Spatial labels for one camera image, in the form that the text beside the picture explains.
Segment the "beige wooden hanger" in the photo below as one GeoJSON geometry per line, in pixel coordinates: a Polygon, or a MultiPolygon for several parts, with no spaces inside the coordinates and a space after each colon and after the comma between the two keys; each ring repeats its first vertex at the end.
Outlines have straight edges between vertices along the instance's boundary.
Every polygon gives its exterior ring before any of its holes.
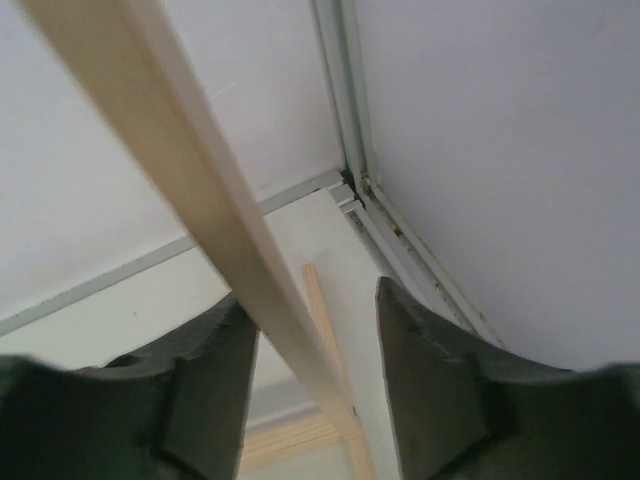
{"type": "Polygon", "coordinates": [[[156,1],[24,1],[47,39],[321,409],[353,408],[156,1]]]}

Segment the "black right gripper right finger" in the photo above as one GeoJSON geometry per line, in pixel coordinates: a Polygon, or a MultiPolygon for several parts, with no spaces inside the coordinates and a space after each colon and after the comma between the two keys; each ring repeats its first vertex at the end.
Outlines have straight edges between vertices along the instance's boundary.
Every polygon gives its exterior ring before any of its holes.
{"type": "Polygon", "coordinates": [[[635,479],[639,368],[576,372],[464,330],[393,279],[376,291],[392,428],[406,479],[635,479]]]}

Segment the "wooden clothes rack frame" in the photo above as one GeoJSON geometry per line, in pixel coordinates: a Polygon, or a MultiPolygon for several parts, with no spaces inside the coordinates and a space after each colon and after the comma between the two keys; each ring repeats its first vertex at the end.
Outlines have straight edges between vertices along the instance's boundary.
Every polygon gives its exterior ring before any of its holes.
{"type": "MultiPolygon", "coordinates": [[[[307,263],[303,266],[303,278],[315,330],[341,378],[346,380],[344,360],[314,264],[307,263]]],[[[239,471],[249,472],[339,441],[346,443],[354,477],[375,479],[377,475],[364,432],[359,430],[356,434],[344,436],[322,413],[304,415],[300,419],[286,421],[249,435],[244,441],[239,471]]]]}

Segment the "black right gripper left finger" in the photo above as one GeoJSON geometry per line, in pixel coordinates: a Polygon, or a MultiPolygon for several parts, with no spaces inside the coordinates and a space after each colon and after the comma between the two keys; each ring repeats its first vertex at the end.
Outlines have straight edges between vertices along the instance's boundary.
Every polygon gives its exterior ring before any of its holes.
{"type": "Polygon", "coordinates": [[[257,329],[228,295],[103,367],[1,359],[5,479],[233,479],[257,329]]]}

